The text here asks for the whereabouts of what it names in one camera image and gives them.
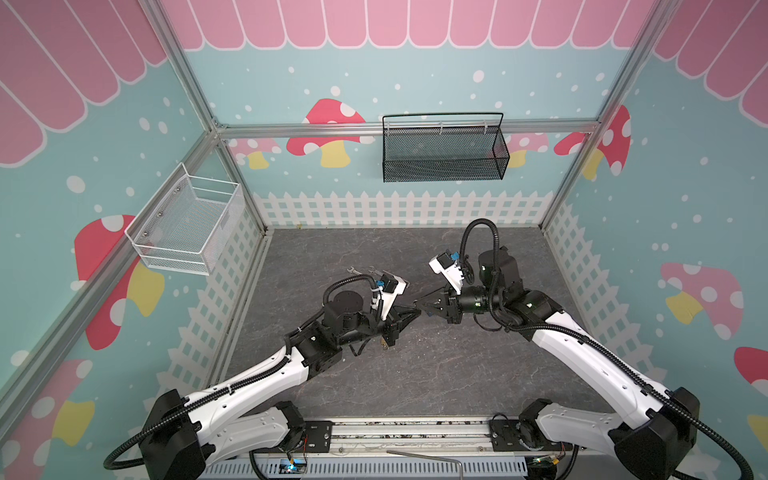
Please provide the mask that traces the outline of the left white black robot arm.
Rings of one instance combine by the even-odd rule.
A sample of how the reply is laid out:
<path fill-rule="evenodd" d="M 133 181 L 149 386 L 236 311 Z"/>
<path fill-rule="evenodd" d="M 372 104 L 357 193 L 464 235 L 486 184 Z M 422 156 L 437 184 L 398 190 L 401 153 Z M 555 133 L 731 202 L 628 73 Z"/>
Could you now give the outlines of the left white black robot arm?
<path fill-rule="evenodd" d="M 375 338 L 394 345 L 421 314 L 397 304 L 407 286 L 388 272 L 331 284 L 320 308 L 261 363 L 186 396 L 177 390 L 162 394 L 142 429 L 106 456 L 104 469 L 143 467 L 151 479 L 197 479 L 207 467 L 245 452 L 291 451 L 306 428 L 297 408 L 280 402 L 261 414 L 252 409 L 327 371 L 341 361 L 345 347 L 366 346 Z"/>

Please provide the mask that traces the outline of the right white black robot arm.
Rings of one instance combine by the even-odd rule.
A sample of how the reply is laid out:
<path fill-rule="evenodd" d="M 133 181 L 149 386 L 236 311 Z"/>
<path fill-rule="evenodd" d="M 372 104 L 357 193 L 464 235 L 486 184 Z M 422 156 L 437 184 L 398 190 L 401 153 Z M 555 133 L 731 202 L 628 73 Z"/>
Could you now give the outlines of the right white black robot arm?
<path fill-rule="evenodd" d="M 517 333 L 549 352 L 612 408 L 592 412 L 537 399 L 518 417 L 518 435 L 527 448 L 568 443 L 613 456 L 637 479 L 684 479 L 679 466 L 704 435 L 735 462 L 740 478 L 753 478 L 746 458 L 700 420 L 695 395 L 640 373 L 551 297 L 525 288 L 517 261 L 501 245 L 491 220 L 472 221 L 458 251 L 436 255 L 429 266 L 446 284 L 418 300 L 422 310 L 451 324 L 468 314 L 490 315 L 496 330 Z"/>

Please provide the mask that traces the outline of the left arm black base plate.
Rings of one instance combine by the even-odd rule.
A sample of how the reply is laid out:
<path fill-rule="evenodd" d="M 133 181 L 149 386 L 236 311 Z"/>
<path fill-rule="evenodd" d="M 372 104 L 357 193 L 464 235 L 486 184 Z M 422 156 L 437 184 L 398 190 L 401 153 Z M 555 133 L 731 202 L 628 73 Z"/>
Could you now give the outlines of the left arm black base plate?
<path fill-rule="evenodd" d="M 308 421 L 292 426 L 279 444 L 284 452 L 329 453 L 334 423 Z"/>

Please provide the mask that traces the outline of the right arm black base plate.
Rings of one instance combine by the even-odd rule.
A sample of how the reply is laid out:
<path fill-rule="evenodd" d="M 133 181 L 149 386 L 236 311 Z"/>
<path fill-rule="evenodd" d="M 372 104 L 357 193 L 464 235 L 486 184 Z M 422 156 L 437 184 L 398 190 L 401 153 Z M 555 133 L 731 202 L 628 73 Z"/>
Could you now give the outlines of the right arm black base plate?
<path fill-rule="evenodd" d="M 489 420 L 488 427 L 494 452 L 572 450 L 570 444 L 547 440 L 533 422 L 499 417 Z"/>

